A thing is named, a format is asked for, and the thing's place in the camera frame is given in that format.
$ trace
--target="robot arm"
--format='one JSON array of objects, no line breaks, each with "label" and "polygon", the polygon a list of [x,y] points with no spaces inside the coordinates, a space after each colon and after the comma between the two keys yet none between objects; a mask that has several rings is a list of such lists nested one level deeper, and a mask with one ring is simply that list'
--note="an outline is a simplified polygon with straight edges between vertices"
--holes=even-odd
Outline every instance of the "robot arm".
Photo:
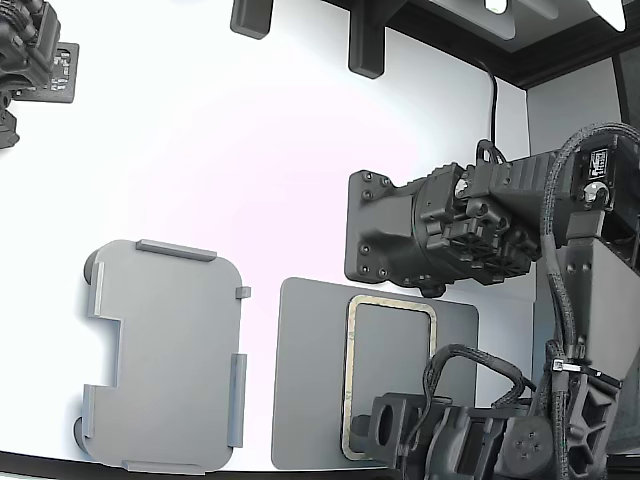
[{"label": "robot arm", "polygon": [[[13,147],[20,140],[16,118],[7,110],[14,97],[72,101],[75,65],[68,68],[70,58],[58,59],[67,63],[60,75],[64,85],[49,87],[54,64],[58,65],[59,40],[60,22],[51,4],[43,0],[0,0],[0,149]],[[71,56],[69,52],[62,55]],[[71,97],[61,99],[60,90],[67,87],[69,91],[65,93]]]},{"label": "robot arm", "polygon": [[[481,142],[475,166],[444,166],[404,187],[372,172],[351,176],[349,279],[438,297],[457,280],[500,283],[543,258],[557,307],[547,372],[530,405],[517,400],[519,385],[531,386],[514,380],[524,378],[519,370],[478,351],[465,356],[498,365],[518,395],[493,409],[434,397],[455,346],[427,365],[424,397],[383,396],[371,416],[354,419],[365,453],[412,479],[602,477],[621,380],[640,348],[639,143],[631,127],[605,124],[560,151],[509,163]],[[397,435],[381,448],[385,408],[397,413]]]}]

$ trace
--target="black ceiling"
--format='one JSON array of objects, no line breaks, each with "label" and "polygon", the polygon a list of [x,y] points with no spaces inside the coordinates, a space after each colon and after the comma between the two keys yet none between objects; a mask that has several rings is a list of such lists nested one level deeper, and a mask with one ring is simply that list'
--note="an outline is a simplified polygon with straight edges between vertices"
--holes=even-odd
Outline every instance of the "black ceiling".
[{"label": "black ceiling", "polygon": [[[352,10],[358,0],[325,0]],[[496,76],[528,89],[640,45],[640,2],[625,5],[627,29],[594,17],[514,53],[407,2],[387,26],[465,62],[485,62]]]}]

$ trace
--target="white wall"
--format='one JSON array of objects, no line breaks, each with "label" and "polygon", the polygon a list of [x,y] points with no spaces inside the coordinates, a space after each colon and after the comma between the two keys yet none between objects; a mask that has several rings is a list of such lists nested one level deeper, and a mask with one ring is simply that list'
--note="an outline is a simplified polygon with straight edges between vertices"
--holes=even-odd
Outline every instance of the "white wall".
[{"label": "white wall", "polygon": [[531,153],[562,147],[582,127],[619,122],[620,102],[610,58],[528,92]]},{"label": "white wall", "polygon": [[[0,156],[0,450],[84,458],[71,426],[83,384],[111,382],[113,342],[85,319],[82,267],[113,239],[150,238],[216,250],[254,288],[242,314],[245,448],[227,468],[270,470],[280,284],[347,283],[352,172],[402,184],[471,163],[489,79],[391,31],[384,77],[354,75],[348,14],[320,0],[277,0],[260,42],[231,33],[231,0],[54,5],[63,40],[81,43],[76,102],[13,104],[22,141]],[[503,83],[498,140],[509,158],[528,154],[525,93]],[[481,346],[527,371],[530,312],[495,298],[481,308]],[[503,393],[485,375],[480,403]]]}]

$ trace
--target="gray plastic tray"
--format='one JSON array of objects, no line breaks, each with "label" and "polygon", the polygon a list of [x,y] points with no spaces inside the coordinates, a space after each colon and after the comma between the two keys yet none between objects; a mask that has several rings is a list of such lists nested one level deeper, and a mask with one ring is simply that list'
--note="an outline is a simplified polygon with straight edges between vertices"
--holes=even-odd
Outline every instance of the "gray plastic tray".
[{"label": "gray plastic tray", "polygon": [[204,474],[242,447],[250,294],[214,252],[115,241],[85,266],[89,316],[120,324],[113,387],[86,385],[78,445],[129,471]]},{"label": "gray plastic tray", "polygon": [[[348,460],[341,442],[345,406],[347,316],[359,296],[428,305],[435,312],[436,346],[478,344],[478,311],[470,305],[397,295],[300,278],[286,280],[280,299],[271,458],[281,470],[378,467]],[[431,322],[425,312],[360,304],[357,307],[351,416],[370,414],[387,392],[422,393],[430,354]],[[438,395],[475,404],[476,369],[453,359]]]}]

